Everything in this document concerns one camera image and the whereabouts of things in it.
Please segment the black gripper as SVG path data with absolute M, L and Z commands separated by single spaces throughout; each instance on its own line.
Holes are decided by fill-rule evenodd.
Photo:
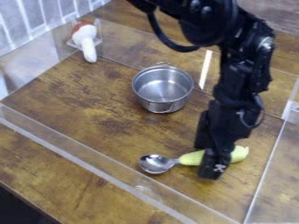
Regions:
M 248 108 L 231 108 L 216 100 L 210 102 L 206 118 L 199 120 L 194 141 L 195 149 L 207 148 L 198 171 L 200 178 L 220 178 L 231 161 L 231 153 L 226 151 L 234 149 L 239 139 L 248 138 L 251 130 L 258 126 L 259 115 L 260 107 L 255 103 Z

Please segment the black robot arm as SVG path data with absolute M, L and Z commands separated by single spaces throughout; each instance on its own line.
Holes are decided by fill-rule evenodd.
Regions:
M 264 20 L 242 9 L 238 0 L 127 0 L 146 15 L 154 33 L 176 52 L 220 49 L 219 82 L 214 99 L 200 113 L 194 147 L 204 151 L 198 175 L 218 179 L 230 166 L 235 142 L 247 138 L 264 120 L 259 94 L 272 80 L 275 34 Z M 155 12 L 175 18 L 190 46 L 172 42 Z

